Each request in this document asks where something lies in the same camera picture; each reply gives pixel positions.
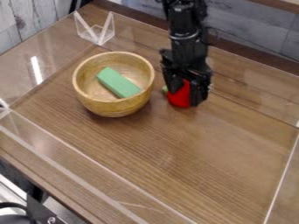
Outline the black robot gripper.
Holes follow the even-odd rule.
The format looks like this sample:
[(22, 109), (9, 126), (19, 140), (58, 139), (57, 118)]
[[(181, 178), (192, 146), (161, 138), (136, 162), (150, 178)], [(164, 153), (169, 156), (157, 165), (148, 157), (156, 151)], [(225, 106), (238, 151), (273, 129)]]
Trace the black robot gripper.
[(158, 53), (168, 91), (174, 94), (182, 87), (182, 78), (189, 80), (190, 106), (196, 107), (206, 100), (210, 89), (206, 42), (198, 37), (170, 37), (170, 47), (162, 48)]

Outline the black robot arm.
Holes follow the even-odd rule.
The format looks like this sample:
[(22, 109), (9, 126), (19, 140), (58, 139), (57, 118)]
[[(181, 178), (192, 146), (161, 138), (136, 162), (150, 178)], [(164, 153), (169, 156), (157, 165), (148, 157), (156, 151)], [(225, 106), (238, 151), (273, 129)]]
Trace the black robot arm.
[(170, 40), (170, 48), (160, 50), (166, 100), (180, 108), (196, 107), (208, 98), (212, 76), (206, 4), (204, 0), (161, 1)]

